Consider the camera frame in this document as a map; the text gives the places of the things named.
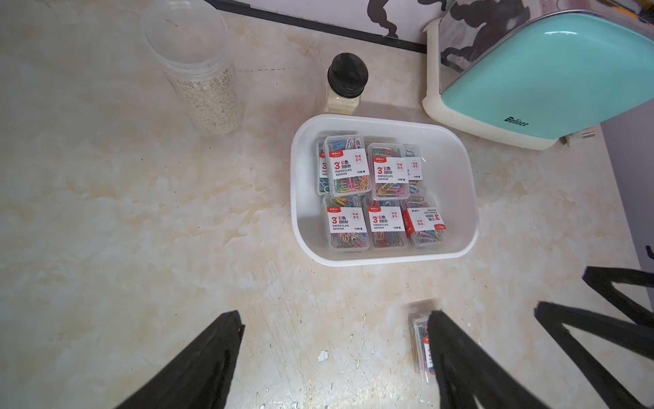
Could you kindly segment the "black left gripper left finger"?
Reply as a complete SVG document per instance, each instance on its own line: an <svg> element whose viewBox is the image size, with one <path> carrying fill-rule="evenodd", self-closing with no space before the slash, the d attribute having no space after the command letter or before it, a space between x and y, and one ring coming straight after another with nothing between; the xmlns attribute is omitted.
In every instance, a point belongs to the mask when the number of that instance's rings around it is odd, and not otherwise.
<svg viewBox="0 0 654 409"><path fill-rule="evenodd" d="M238 311L220 315L119 407L226 407L244 333Z"/></svg>

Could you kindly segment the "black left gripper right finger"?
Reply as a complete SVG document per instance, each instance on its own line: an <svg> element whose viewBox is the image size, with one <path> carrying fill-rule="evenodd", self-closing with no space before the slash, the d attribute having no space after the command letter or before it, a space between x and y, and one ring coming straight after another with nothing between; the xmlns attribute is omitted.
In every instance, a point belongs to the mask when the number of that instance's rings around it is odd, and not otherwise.
<svg viewBox="0 0 654 409"><path fill-rule="evenodd" d="M545 408L445 312L427 324L442 408Z"/></svg>

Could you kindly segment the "paper clip box side-left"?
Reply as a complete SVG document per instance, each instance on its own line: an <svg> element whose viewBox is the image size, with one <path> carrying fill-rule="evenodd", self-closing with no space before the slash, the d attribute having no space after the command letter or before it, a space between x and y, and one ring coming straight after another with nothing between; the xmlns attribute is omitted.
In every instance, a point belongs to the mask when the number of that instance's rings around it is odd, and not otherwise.
<svg viewBox="0 0 654 409"><path fill-rule="evenodd" d="M421 194L424 191L422 171L424 160L420 148L417 145L405 144L404 149L409 173L410 193Z"/></svg>

